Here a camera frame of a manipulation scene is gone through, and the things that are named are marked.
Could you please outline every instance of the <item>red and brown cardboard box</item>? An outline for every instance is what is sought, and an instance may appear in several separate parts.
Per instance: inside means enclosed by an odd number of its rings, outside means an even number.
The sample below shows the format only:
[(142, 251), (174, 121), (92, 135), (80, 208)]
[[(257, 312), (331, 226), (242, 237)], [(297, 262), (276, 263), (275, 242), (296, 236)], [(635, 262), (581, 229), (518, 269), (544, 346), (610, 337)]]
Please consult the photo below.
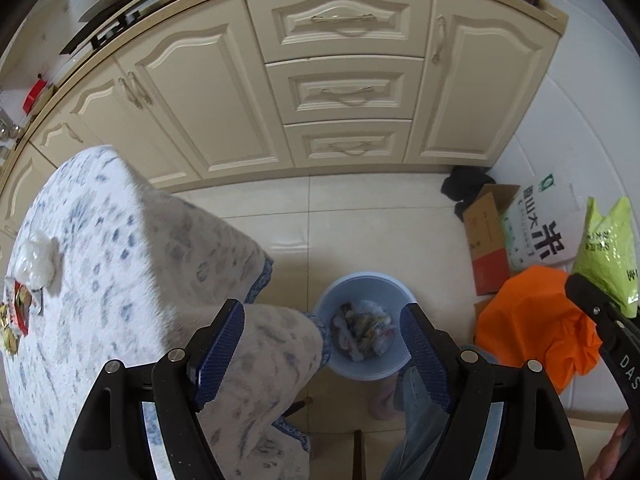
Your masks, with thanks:
[(519, 189), (520, 186), (485, 184), (463, 213), (478, 296), (498, 292), (511, 277), (500, 216)]

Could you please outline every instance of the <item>blue trash can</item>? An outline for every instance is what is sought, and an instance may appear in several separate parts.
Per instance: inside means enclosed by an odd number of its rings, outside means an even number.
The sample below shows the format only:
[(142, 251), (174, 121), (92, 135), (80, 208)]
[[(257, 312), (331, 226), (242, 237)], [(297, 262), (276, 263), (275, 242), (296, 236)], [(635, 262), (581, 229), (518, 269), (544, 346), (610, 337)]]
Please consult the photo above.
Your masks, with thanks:
[(409, 351), (400, 335), (400, 311), (407, 303), (415, 303), (415, 297), (406, 286), (391, 276), (379, 272), (354, 272), (333, 282), (324, 291), (314, 314), (330, 327), (343, 303), (361, 300), (377, 303), (391, 316), (396, 332), (393, 345), (384, 355), (359, 363), (351, 361), (339, 349), (332, 347), (328, 366), (337, 374), (355, 381), (384, 379), (409, 361)]

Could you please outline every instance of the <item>blue gripper pad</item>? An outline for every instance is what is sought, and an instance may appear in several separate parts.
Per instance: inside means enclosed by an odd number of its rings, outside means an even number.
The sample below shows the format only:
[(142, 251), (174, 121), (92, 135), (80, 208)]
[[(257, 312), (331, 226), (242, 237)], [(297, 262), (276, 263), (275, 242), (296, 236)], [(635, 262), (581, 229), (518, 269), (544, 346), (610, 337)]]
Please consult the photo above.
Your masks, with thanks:
[(410, 304), (400, 313), (400, 333), (431, 400), (451, 414), (456, 403), (452, 386), (458, 376), (458, 346), (448, 334), (434, 329), (421, 310), (412, 311)]
[(226, 369), (236, 351), (244, 330), (244, 306), (235, 302), (226, 321), (210, 343), (196, 371), (197, 390), (193, 397), (198, 410), (216, 398)]

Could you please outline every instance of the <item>white plastic bag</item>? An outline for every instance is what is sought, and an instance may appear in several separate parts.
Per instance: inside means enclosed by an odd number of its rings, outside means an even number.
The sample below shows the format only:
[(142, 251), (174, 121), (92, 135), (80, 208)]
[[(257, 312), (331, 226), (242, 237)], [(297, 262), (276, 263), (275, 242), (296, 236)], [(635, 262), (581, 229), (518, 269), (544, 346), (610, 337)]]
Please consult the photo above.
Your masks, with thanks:
[(51, 284), (55, 272), (52, 241), (42, 231), (36, 231), (20, 247), (15, 279), (30, 290), (40, 290)]

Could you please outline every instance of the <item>jeans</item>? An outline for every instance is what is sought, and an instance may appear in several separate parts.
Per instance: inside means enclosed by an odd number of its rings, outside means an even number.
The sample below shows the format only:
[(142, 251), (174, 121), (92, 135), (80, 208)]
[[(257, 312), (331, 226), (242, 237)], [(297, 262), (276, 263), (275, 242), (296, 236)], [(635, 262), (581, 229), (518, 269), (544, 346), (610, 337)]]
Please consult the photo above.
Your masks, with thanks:
[[(467, 348), (480, 352), (489, 362), (496, 362), (495, 358), (479, 348)], [(402, 378), (402, 403), (406, 421), (404, 442), (389, 457), (380, 480), (419, 480), (449, 418), (439, 405), (431, 402), (415, 366), (409, 368)], [(495, 402), (489, 409), (484, 437), (471, 480), (484, 480), (489, 473), (501, 418), (502, 403)]]

